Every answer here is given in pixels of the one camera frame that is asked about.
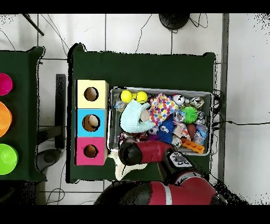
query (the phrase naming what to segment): blue box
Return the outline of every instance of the blue box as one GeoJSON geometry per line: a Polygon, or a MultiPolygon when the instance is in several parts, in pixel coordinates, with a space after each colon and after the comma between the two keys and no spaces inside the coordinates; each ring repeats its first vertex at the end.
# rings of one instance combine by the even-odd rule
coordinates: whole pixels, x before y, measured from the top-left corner
{"type": "Polygon", "coordinates": [[[107,109],[77,109],[77,112],[77,137],[106,137],[107,109]],[[87,115],[96,115],[99,118],[100,126],[97,130],[89,132],[83,128],[83,118],[87,115]]]}

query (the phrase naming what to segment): polka dot toy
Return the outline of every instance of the polka dot toy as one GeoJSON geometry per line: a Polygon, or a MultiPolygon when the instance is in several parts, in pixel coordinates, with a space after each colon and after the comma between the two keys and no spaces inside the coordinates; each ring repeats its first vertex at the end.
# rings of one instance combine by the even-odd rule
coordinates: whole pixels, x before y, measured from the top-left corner
{"type": "Polygon", "coordinates": [[[151,98],[150,104],[150,120],[156,127],[161,125],[170,114],[173,114],[178,109],[178,105],[163,93],[151,98]]]}

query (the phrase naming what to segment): green table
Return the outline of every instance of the green table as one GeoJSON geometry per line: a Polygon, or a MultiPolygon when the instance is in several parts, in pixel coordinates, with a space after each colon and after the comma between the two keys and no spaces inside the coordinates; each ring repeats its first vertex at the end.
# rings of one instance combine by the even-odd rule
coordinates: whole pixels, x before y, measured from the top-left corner
{"type": "MultiPolygon", "coordinates": [[[[71,47],[68,55],[69,85],[67,110],[67,168],[66,181],[115,180],[115,164],[111,158],[104,166],[75,166],[75,80],[105,80],[114,86],[179,89],[212,92],[214,88],[215,54],[154,55],[113,52],[85,52],[79,43],[71,47]]],[[[209,174],[207,156],[189,156],[190,161],[203,174],[209,174]]],[[[157,163],[143,170],[133,170],[125,180],[162,181],[157,163]]]]}
{"type": "Polygon", "coordinates": [[[45,176],[36,169],[37,153],[37,65],[43,55],[43,47],[29,51],[0,51],[0,73],[8,74],[13,89],[0,101],[12,113],[12,123],[0,143],[14,147],[18,152],[18,164],[0,180],[44,181],[45,176]]]}

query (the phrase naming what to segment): black round base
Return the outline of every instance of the black round base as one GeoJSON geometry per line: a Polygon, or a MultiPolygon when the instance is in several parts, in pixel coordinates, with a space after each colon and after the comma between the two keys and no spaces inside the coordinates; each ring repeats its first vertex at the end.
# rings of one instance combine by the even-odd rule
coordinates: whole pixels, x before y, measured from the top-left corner
{"type": "Polygon", "coordinates": [[[167,29],[177,30],[188,22],[189,15],[190,13],[161,13],[159,20],[167,29]]]}

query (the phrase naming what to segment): gray plastic bin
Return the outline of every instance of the gray plastic bin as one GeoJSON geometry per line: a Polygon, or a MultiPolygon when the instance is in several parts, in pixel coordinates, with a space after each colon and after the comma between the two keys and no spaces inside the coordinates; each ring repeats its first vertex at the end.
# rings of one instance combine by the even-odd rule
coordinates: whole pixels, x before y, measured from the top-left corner
{"type": "Polygon", "coordinates": [[[123,132],[123,129],[120,127],[120,115],[121,112],[116,111],[113,107],[114,105],[114,95],[121,93],[121,91],[128,89],[132,93],[137,93],[139,91],[144,91],[148,94],[159,94],[163,92],[166,96],[171,96],[174,93],[181,94],[188,99],[193,97],[201,97],[205,103],[198,110],[202,111],[206,115],[206,126],[208,127],[208,135],[205,139],[205,150],[204,153],[198,154],[193,152],[185,147],[180,147],[178,150],[186,155],[197,155],[205,156],[211,151],[211,129],[212,129],[212,119],[213,119],[213,106],[214,106],[214,97],[210,92],[200,92],[200,91],[185,91],[185,90],[169,90],[169,89],[144,89],[144,88],[118,88],[113,87],[110,90],[109,94],[109,115],[108,115],[108,135],[107,135],[107,148],[112,151],[118,150],[118,136],[123,132]]]}

